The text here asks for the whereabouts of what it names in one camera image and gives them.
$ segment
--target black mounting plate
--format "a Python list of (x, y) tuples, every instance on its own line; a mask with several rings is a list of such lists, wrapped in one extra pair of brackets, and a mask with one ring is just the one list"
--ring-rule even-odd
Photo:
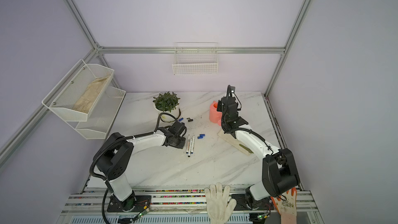
[[(247, 207), (245, 194), (232, 194), (232, 198), (236, 200), (236, 207), (234, 208), (235, 211), (251, 210), (249, 207)], [(269, 210), (269, 208), (271, 208), (271, 210), (274, 210), (274, 206), (271, 201), (271, 197), (264, 198), (263, 201), (264, 201), (264, 204), (261, 205), (259, 208), (254, 209), (255, 211)]]
[[(142, 206), (135, 205), (131, 212), (141, 212), (144, 210), (145, 202), (147, 202), (147, 205), (150, 206), (150, 201), (151, 201), (152, 196), (136, 195), (135, 198), (136, 198), (135, 204), (139, 204)], [(108, 209), (106, 211), (108, 213), (123, 212), (121, 207), (118, 207), (118, 205), (115, 202), (109, 202)]]

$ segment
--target white cotton glove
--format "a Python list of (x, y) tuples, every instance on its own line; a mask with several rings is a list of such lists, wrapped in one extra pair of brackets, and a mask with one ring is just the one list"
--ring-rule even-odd
[(236, 206), (236, 200), (232, 199), (228, 203), (229, 185), (225, 186), (222, 192), (222, 184), (210, 185), (210, 189), (205, 188), (207, 214), (210, 218), (210, 224), (225, 224), (232, 215)]

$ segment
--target green leaves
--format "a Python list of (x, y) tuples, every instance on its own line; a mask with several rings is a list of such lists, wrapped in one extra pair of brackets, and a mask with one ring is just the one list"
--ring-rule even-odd
[(155, 102), (156, 108), (163, 112), (171, 112), (176, 109), (176, 106), (179, 105), (178, 100), (180, 98), (177, 98), (174, 92), (172, 93), (173, 94), (168, 91), (166, 93), (159, 93), (158, 97), (153, 97), (155, 99), (153, 102)]

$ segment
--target white flower pot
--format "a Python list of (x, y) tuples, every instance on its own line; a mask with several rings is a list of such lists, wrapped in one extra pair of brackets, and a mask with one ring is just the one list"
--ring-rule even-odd
[[(153, 103), (153, 107), (156, 109), (156, 111), (159, 112), (159, 114), (160, 114), (161, 112), (163, 112), (163, 111), (161, 111), (161, 110), (159, 110), (159, 109), (156, 108), (155, 102)], [(166, 113), (169, 113), (169, 114), (173, 115), (175, 118), (178, 118), (178, 115), (180, 114), (180, 108), (179, 108), (178, 105), (177, 105), (176, 108), (175, 108), (174, 110), (172, 110), (171, 112), (167, 111)], [(163, 120), (164, 122), (167, 122), (167, 123), (171, 123), (171, 122), (176, 121), (173, 117), (168, 116), (168, 115), (166, 115), (166, 114), (163, 114), (163, 115), (161, 116), (161, 118), (162, 118), (162, 120)]]

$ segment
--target work glove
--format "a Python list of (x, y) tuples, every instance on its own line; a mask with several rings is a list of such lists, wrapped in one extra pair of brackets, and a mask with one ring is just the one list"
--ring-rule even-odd
[(296, 199), (296, 188), (292, 188), (291, 190), (286, 191), (286, 194), (282, 194), (279, 197), (271, 197), (271, 200), (274, 203), (274, 207), (280, 215), (292, 214), (294, 216), (297, 216)]
[(210, 185), (210, 189), (205, 188), (207, 214), (210, 218), (210, 224), (225, 224), (231, 217), (232, 211), (236, 206), (236, 200), (229, 198), (229, 185), (226, 185), (222, 192), (222, 184)]

